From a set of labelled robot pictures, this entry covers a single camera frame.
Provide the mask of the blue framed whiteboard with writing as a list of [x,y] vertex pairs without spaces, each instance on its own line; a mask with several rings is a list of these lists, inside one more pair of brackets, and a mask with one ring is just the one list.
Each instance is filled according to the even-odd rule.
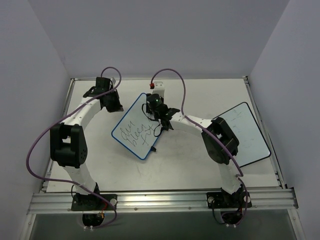
[[138,159],[145,160],[158,140],[161,125],[146,111],[146,93],[141,93],[111,131],[111,136]]

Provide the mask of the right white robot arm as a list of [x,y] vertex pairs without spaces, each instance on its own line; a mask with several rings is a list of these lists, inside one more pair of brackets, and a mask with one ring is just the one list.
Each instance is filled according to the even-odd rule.
[[204,119],[185,115],[181,109],[169,108],[159,94],[146,95],[146,112],[161,125],[161,131],[183,131],[200,137],[208,156],[218,164],[222,180],[223,203],[234,206],[245,190],[241,177],[244,176],[235,156],[239,140],[222,117]]

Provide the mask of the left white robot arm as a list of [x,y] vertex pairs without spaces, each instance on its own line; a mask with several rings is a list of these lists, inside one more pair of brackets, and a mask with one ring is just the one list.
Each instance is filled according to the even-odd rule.
[[98,184],[86,165],[88,146],[85,129],[102,109],[109,113],[122,112],[114,78],[97,77],[95,85],[87,90],[72,114],[50,128],[50,158],[57,162],[76,185],[76,194],[90,210],[100,206]]

